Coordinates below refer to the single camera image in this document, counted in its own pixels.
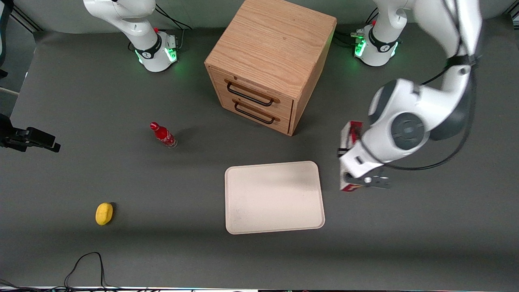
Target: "black cable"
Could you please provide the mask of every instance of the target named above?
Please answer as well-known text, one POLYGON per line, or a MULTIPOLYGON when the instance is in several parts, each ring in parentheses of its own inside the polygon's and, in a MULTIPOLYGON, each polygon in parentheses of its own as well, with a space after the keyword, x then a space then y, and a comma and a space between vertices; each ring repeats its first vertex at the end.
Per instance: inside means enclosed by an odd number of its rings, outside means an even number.
POLYGON ((172 18, 171 16, 169 16, 169 14, 168 14, 166 11, 164 11, 164 9, 162 9, 162 7, 160 7, 158 4, 155 4, 155 5, 157 6, 158 9, 160 9, 160 10, 158 10, 158 12, 159 12, 160 14, 162 14, 163 16, 169 18, 171 21, 175 22, 175 24, 177 24, 177 25, 178 25, 178 24, 181 24, 181 25, 183 25, 183 26, 189 28, 190 30, 193 29, 192 27, 188 26, 187 24, 182 23, 182 22, 180 22, 180 21, 178 21, 178 20, 176 20, 176 19, 173 19, 173 18, 172 18))
POLYGON ((447 70, 449 70, 449 68, 450 68, 450 67, 445 66, 445 68, 443 68, 443 70, 442 70, 440 73, 438 73, 435 77, 433 77, 433 78, 431 78, 431 79, 429 79, 429 80, 427 80, 427 81, 421 83, 421 85, 428 84, 428 83, 433 82, 434 80, 438 79, 438 77, 440 77, 440 76, 442 76, 443 74, 445 74, 445 72, 447 72, 447 70))
POLYGON ((335 31, 335 33, 333 34, 333 37, 332 37, 332 41, 335 39, 343 44, 342 45, 342 44, 335 43, 336 45, 341 46, 341 47, 347 47, 347 48, 351 48, 355 45, 355 43, 353 43, 353 42, 349 43, 349 42, 341 39, 340 37, 338 37, 338 35, 346 36, 347 34, 343 33, 343 32, 335 31))
POLYGON ((171 21, 173 21, 173 23, 176 24, 176 26, 179 28, 179 30, 183 30, 183 28, 180 26, 180 24, 179 24, 176 20, 174 20, 173 18, 171 18, 171 17, 169 17, 168 15, 164 14, 163 12, 160 12, 159 10, 157 10, 157 12, 158 12, 160 15, 162 15, 162 16, 164 16, 164 17, 170 19, 171 21))
MULTIPOLYGON (((454 54, 454 56, 457 56, 459 54, 459 51, 461 49, 461 45, 463 43, 463 41, 461 39, 461 28, 460 28, 460 25, 459 25, 459 19, 458 19, 458 21, 456 21, 457 18, 455 18, 454 15, 451 13, 451 11, 449 10, 445 0, 442 0, 442 3, 443 3, 443 6, 444 6, 445 10, 447 10, 447 12, 449 13, 449 17, 450 17, 451 21, 453 22, 454 26, 456 27, 456 30, 458 31, 458 47, 456 48, 456 53, 454 54)), ((456 10, 456 15, 458 15, 458 3, 456 1, 454 1, 454 7, 455 7, 455 10, 456 10)), ((433 78, 431 78, 431 79, 421 83, 421 85, 428 84, 428 83, 438 79, 438 77, 440 77, 443 74, 445 74, 445 72, 447 72, 447 70, 449 70, 449 68, 450 68, 449 66, 445 66, 443 68, 443 70, 440 73, 438 73, 435 77, 433 77, 433 78)))
POLYGON ((23 24, 23 22, 21 22, 18 18, 16 18, 13 14, 11 14, 11 17, 16 20, 19 24, 21 24, 26 30, 28 30, 30 33, 32 33, 33 31, 28 28, 25 24, 23 24))
POLYGON ((375 13, 375 11, 377 11, 377 9, 378 9, 378 7, 376 7, 375 9, 373 9, 373 11, 371 11, 370 16, 368 16, 368 17, 366 18, 366 23, 369 23, 369 22, 370 22, 369 19, 370 19, 371 15, 373 15, 373 13, 375 13))
POLYGON ((373 17, 367 23, 368 24, 371 23, 377 16, 378 16, 378 12, 377 12, 377 14, 373 15, 373 17))
POLYGON ((347 32, 341 32, 341 31, 338 31, 338 30, 335 30, 334 34, 344 35, 344 36, 350 36, 349 33, 347 33, 347 32))
POLYGON ((43 29, 38 24, 36 24, 34 21, 32 21, 32 19, 30 19, 25 13, 23 13, 23 11, 21 11, 16 5, 13 6, 13 10, 19 16, 21 16, 21 18, 23 18, 23 20, 25 20, 28 24, 30 24, 32 27, 34 27, 34 29, 36 31, 43 31, 43 29))
POLYGON ((338 40, 338 39, 337 38, 333 38, 332 39, 332 43, 336 44, 339 47, 342 47, 342 48, 352 48, 353 47, 353 45, 350 45, 348 43, 345 43, 345 42, 342 42, 342 41, 336 42, 334 40, 338 40))
POLYGON ((514 9, 519 5, 519 2, 518 3, 515 3, 514 7, 512 7, 510 10, 508 10, 508 13, 512 13, 512 11, 514 11, 514 9))
POLYGON ((133 47, 133 49, 131 49, 131 46, 133 46, 133 44, 132 44, 131 42, 128 42, 128 50, 129 50, 130 52, 135 51, 135 46, 133 47))
POLYGON ((101 287, 105 288, 105 289, 108 289, 107 286, 111 286, 111 287, 115 287, 115 286, 112 286, 112 285, 109 285, 106 280, 105 280, 105 276, 104 276, 104 265, 103 265, 103 258, 101 257, 101 254, 98 253, 97 251, 93 251, 91 253, 87 253, 87 254, 84 254, 82 255, 77 261, 76 263, 74 264, 74 267, 72 268, 72 271, 70 271, 70 273, 65 277, 65 280, 63 281, 63 286, 65 287, 69 287, 69 278, 70 276, 72 276, 72 274, 76 271, 76 268, 77 268, 77 265, 79 264, 79 262, 86 256, 88 255, 93 255, 93 254, 96 254, 98 257, 99 257, 99 264, 101 265, 101 287))

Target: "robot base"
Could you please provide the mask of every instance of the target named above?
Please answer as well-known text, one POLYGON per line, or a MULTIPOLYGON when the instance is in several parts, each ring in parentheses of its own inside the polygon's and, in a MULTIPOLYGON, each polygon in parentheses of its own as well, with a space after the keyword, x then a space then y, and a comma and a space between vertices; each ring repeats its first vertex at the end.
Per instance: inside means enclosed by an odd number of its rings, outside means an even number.
POLYGON ((159 37, 162 38, 162 47, 153 56, 152 59, 144 59, 137 54, 139 62, 151 72, 161 72, 169 68, 171 64, 178 59, 176 51, 176 38, 174 35, 168 35, 165 32, 158 32, 159 37))
POLYGON ((366 65, 379 67, 385 65, 389 59, 394 56, 398 42, 392 48, 389 48, 387 52, 379 52, 377 47, 373 45, 367 37, 372 27, 370 24, 357 30, 357 34, 362 35, 362 37, 357 37, 360 38, 360 43, 355 47, 353 55, 366 65))

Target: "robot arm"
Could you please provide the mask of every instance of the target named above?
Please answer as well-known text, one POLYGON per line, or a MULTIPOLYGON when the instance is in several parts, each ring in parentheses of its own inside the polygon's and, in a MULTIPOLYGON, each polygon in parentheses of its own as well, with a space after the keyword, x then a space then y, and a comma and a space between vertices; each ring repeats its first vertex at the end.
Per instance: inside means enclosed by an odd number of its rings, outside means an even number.
POLYGON ((429 138, 452 137, 466 120, 465 91, 482 22, 478 2, 451 0, 446 7, 441 0, 415 0, 412 8, 418 24, 449 58, 442 88, 397 79, 379 89, 369 110, 369 130, 340 158, 353 177, 413 154, 429 138))
POLYGON ((120 29, 135 47, 146 69, 160 72, 176 62, 176 39, 155 32, 144 17, 155 11, 155 0, 83 0, 88 12, 120 29))

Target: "black metal handle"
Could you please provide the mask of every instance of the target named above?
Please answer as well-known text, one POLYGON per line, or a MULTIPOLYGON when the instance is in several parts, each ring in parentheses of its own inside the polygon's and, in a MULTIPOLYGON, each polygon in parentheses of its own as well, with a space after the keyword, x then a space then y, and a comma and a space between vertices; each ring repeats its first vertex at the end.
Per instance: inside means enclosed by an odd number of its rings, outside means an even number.
POLYGON ((243 94, 243 93, 241 93, 241 92, 237 92, 237 91, 234 90, 234 89, 231 89, 231 88, 230 88, 231 85, 232 85, 231 82, 228 82, 228 83, 227 83, 227 90, 228 90, 230 93, 235 94, 235 95, 237 95, 237 96, 239 96, 239 97, 246 98, 246 99, 248 99, 248 100, 250 100, 250 101, 252 101, 252 102, 255 102, 255 103, 257 103, 257 104, 260 104, 260 105, 262 105, 262 106, 264 106, 264 107, 269 107, 269 106, 271 106, 272 103, 274 102, 274 99, 271 98, 270 101, 269 101, 268 103, 264 103, 264 102, 262 102, 262 101, 259 101, 259 100, 255 99, 255 98, 252 98, 252 97, 250 97, 250 96, 248 96, 248 95, 245 95, 245 94, 243 94))
POLYGON ((270 121, 264 120, 264 119, 262 119, 262 118, 260 118, 260 117, 257 117, 257 116, 255 116, 255 115, 253 115, 253 114, 250 114, 250 113, 248 113, 248 112, 246 112, 246 111, 244 111, 244 110, 239 109, 239 108, 238 108, 238 105, 239 105, 239 102, 235 101, 235 102, 234 102, 234 109, 235 109, 237 112, 242 113, 242 114, 244 114, 244 115, 246 115, 246 116, 249 116, 249 117, 251 117, 251 118, 253 118, 253 119, 255 119, 255 120, 258 120, 258 121, 260 121, 260 122, 262 122, 262 123, 265 123, 265 124, 267 124, 267 125, 272 124, 272 123, 274 122, 274 120, 276 119, 276 118, 273 117, 270 121))

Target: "red bottle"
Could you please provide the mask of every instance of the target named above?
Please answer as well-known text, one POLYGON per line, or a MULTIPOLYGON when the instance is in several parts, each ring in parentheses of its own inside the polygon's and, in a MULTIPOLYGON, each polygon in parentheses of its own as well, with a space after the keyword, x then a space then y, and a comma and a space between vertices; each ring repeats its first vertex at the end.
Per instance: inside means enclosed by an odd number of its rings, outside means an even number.
POLYGON ((159 139, 166 147, 175 148, 176 139, 171 135, 168 129, 159 126, 159 124, 153 122, 149 125, 149 127, 155 132, 155 137, 159 139))

